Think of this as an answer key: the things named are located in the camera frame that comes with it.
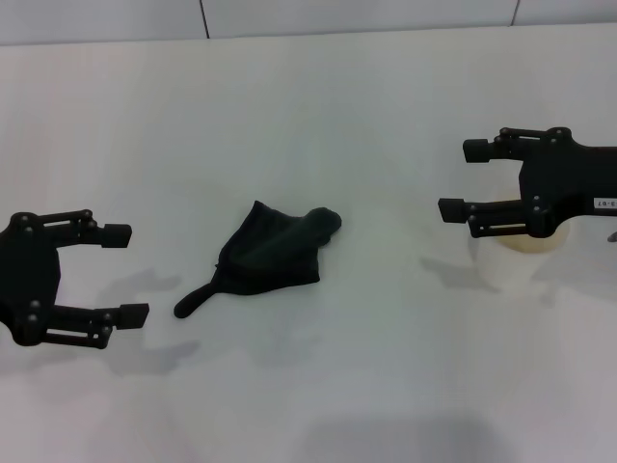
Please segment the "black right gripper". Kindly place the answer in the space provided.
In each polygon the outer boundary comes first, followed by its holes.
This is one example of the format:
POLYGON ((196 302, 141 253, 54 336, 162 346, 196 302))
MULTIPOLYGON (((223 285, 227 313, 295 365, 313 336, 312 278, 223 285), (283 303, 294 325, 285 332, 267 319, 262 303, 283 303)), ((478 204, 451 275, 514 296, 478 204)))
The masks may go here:
POLYGON ((523 162, 520 200, 439 199, 443 221, 467 224, 473 238, 546 238, 575 217, 616 215, 616 149, 584 146, 566 127, 548 131, 503 127, 493 141, 467 139, 463 152, 467 163, 523 162))

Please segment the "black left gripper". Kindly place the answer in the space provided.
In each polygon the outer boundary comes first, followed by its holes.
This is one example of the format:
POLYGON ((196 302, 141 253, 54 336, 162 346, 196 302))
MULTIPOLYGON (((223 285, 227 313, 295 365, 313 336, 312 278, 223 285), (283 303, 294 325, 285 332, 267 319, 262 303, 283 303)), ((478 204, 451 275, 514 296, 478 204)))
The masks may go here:
POLYGON ((105 349, 115 329, 144 327, 148 304, 82 309, 58 306, 56 248, 97 245, 126 248, 127 224, 100 226, 89 209, 37 215, 18 212, 1 232, 1 322, 19 345, 51 343, 105 349))

